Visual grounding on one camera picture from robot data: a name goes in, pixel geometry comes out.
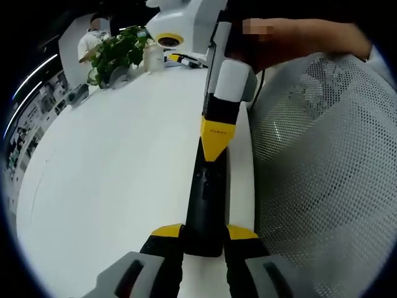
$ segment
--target yellow ring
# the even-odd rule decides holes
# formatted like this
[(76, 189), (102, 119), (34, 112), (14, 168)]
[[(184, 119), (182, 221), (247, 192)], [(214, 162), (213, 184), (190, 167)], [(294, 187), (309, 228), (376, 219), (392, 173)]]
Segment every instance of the yellow ring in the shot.
[(182, 36), (173, 33), (161, 33), (156, 36), (156, 40), (159, 41), (159, 39), (164, 37), (174, 38), (179, 42), (179, 44), (182, 44), (184, 42), (184, 38)]

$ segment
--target robotic arm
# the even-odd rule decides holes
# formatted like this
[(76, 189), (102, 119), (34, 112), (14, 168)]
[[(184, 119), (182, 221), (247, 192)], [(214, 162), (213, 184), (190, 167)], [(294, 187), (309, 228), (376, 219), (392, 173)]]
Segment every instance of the robotic arm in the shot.
[(225, 57), (231, 22), (227, 0), (148, 0), (160, 13), (146, 28), (162, 47), (207, 54), (208, 74), (202, 112), (201, 142), (205, 161), (214, 162), (233, 138), (239, 105), (256, 87), (251, 67)]

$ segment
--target potted plant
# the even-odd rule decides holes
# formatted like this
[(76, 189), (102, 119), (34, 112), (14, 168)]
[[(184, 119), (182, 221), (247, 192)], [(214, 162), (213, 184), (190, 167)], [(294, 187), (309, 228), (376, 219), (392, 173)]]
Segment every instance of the potted plant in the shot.
[(100, 88), (109, 86), (110, 76), (116, 69), (139, 65), (143, 59), (143, 50), (147, 43), (147, 36), (140, 34), (143, 29), (132, 26), (122, 31), (121, 34), (104, 41), (98, 48), (96, 55), (90, 58), (95, 77), (92, 71), (88, 83), (99, 85)]

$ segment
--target white shirt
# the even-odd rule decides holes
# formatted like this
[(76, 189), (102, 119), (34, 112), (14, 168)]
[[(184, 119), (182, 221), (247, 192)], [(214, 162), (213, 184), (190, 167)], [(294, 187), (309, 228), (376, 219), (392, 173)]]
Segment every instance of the white shirt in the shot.
[(87, 31), (78, 45), (78, 57), (79, 60), (82, 59), (89, 50), (92, 50), (96, 45), (102, 43), (104, 40), (110, 38), (110, 34), (103, 30), (92, 30)]

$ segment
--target person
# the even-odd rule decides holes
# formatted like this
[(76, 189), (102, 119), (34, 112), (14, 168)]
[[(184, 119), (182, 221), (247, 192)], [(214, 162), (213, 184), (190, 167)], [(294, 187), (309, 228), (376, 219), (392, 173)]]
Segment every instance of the person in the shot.
[(87, 33), (84, 34), (78, 44), (79, 63), (89, 61), (90, 57), (96, 53), (99, 45), (104, 40), (110, 38), (108, 17), (94, 14), (91, 17), (90, 25), (91, 27), (88, 29)]
[(22, 140), (25, 139), (26, 135), (27, 135), (28, 131), (25, 127), (18, 127), (18, 135), (19, 138), (21, 138)]
[(351, 54), (395, 88), (383, 58), (355, 24), (322, 19), (246, 19), (242, 33), (230, 40), (226, 55), (251, 65), (256, 73), (318, 52)]
[(18, 141), (17, 141), (18, 152), (21, 151), (22, 147), (24, 146), (24, 143), (25, 143), (25, 141), (21, 137), (18, 137)]

